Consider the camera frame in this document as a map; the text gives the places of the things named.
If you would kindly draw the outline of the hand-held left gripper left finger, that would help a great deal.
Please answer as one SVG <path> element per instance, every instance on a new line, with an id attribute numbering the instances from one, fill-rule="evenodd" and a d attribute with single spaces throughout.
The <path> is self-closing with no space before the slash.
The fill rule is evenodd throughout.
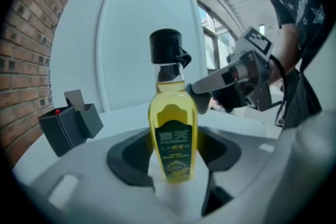
<path id="1" fill-rule="evenodd" d="M 157 223 L 153 145 L 138 129 L 75 147 L 27 188 L 52 223 Z"/>

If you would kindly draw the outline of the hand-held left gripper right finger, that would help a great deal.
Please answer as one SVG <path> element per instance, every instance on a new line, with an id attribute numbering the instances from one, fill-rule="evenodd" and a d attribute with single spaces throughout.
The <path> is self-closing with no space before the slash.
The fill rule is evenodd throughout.
<path id="1" fill-rule="evenodd" d="M 276 141 L 201 126 L 198 152 L 208 168 L 204 223 L 266 223 L 278 183 Z"/>

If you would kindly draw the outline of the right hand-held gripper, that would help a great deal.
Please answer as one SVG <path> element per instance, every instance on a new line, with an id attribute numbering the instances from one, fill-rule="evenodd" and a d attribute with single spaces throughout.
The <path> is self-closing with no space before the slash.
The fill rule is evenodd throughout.
<path id="1" fill-rule="evenodd" d="M 225 110 L 249 106 L 266 111 L 272 107 L 269 80 L 273 46 L 269 39 L 250 26 L 227 56 L 228 67 L 189 83 L 185 90 L 196 95 L 212 92 L 212 97 Z"/>

